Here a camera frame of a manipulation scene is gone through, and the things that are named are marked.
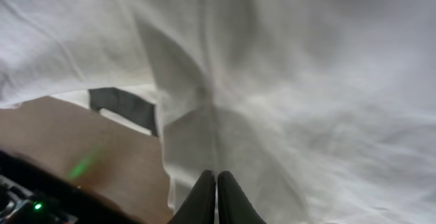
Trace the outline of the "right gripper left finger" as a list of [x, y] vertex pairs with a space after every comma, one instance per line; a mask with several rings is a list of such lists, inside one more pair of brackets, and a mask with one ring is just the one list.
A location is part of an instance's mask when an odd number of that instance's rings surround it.
[[205, 170], [168, 224], [213, 224], [216, 182], [213, 171]]

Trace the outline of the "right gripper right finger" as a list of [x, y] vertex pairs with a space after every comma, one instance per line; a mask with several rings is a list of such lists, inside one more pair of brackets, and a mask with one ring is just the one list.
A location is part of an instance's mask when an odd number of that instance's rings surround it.
[[217, 178], [220, 224], [266, 224], [229, 171]]

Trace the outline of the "white t-shirt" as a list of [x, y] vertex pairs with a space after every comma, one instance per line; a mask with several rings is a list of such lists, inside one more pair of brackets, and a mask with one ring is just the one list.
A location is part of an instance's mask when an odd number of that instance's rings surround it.
[[435, 0], [1, 0], [1, 106], [146, 85], [168, 204], [233, 173], [267, 223], [435, 222]]

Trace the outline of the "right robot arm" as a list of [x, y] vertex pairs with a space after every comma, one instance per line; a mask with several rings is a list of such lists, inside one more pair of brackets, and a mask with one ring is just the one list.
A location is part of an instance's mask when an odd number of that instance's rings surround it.
[[[120, 210], [35, 167], [1, 153], [2, 223], [137, 224]], [[176, 223], [263, 223], [231, 172], [205, 170], [169, 221]]]

